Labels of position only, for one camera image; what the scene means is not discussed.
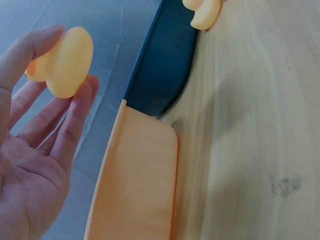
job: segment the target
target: gray tile floor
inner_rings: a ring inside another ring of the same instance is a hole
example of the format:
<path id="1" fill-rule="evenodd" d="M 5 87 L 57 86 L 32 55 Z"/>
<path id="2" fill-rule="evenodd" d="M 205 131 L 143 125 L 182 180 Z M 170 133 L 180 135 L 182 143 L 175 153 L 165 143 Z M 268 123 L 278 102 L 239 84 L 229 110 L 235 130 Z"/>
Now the gray tile floor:
<path id="1" fill-rule="evenodd" d="M 0 0 L 0 54 L 21 34 L 51 24 L 82 26 L 91 34 L 90 73 L 101 81 L 74 161 L 65 206 L 43 240 L 80 240 L 118 107 L 161 0 Z M 15 90 L 26 82 L 24 77 Z M 30 121 L 53 96 L 45 91 L 12 130 Z"/>

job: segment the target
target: yellow rubber duck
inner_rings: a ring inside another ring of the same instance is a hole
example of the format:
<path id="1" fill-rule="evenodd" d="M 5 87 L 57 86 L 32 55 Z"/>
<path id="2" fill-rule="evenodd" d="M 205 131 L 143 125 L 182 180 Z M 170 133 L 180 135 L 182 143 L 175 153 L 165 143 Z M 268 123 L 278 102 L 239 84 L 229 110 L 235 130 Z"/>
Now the yellow rubber duck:
<path id="1" fill-rule="evenodd" d="M 60 99 L 73 97 L 86 79 L 94 52 L 90 34 L 73 27 L 46 54 L 33 60 L 25 71 L 29 80 L 46 82 Z"/>
<path id="2" fill-rule="evenodd" d="M 223 0 L 182 0 L 183 5 L 194 11 L 191 26 L 199 30 L 210 29 L 218 19 Z"/>

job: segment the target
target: wooden surface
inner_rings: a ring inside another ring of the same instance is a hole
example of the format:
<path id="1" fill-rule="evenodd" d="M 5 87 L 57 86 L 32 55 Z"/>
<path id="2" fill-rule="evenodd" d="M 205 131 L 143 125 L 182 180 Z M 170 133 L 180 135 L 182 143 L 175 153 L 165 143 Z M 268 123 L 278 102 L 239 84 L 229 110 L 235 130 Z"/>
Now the wooden surface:
<path id="1" fill-rule="evenodd" d="M 320 0 L 227 0 L 164 121 L 173 240 L 320 239 Z"/>

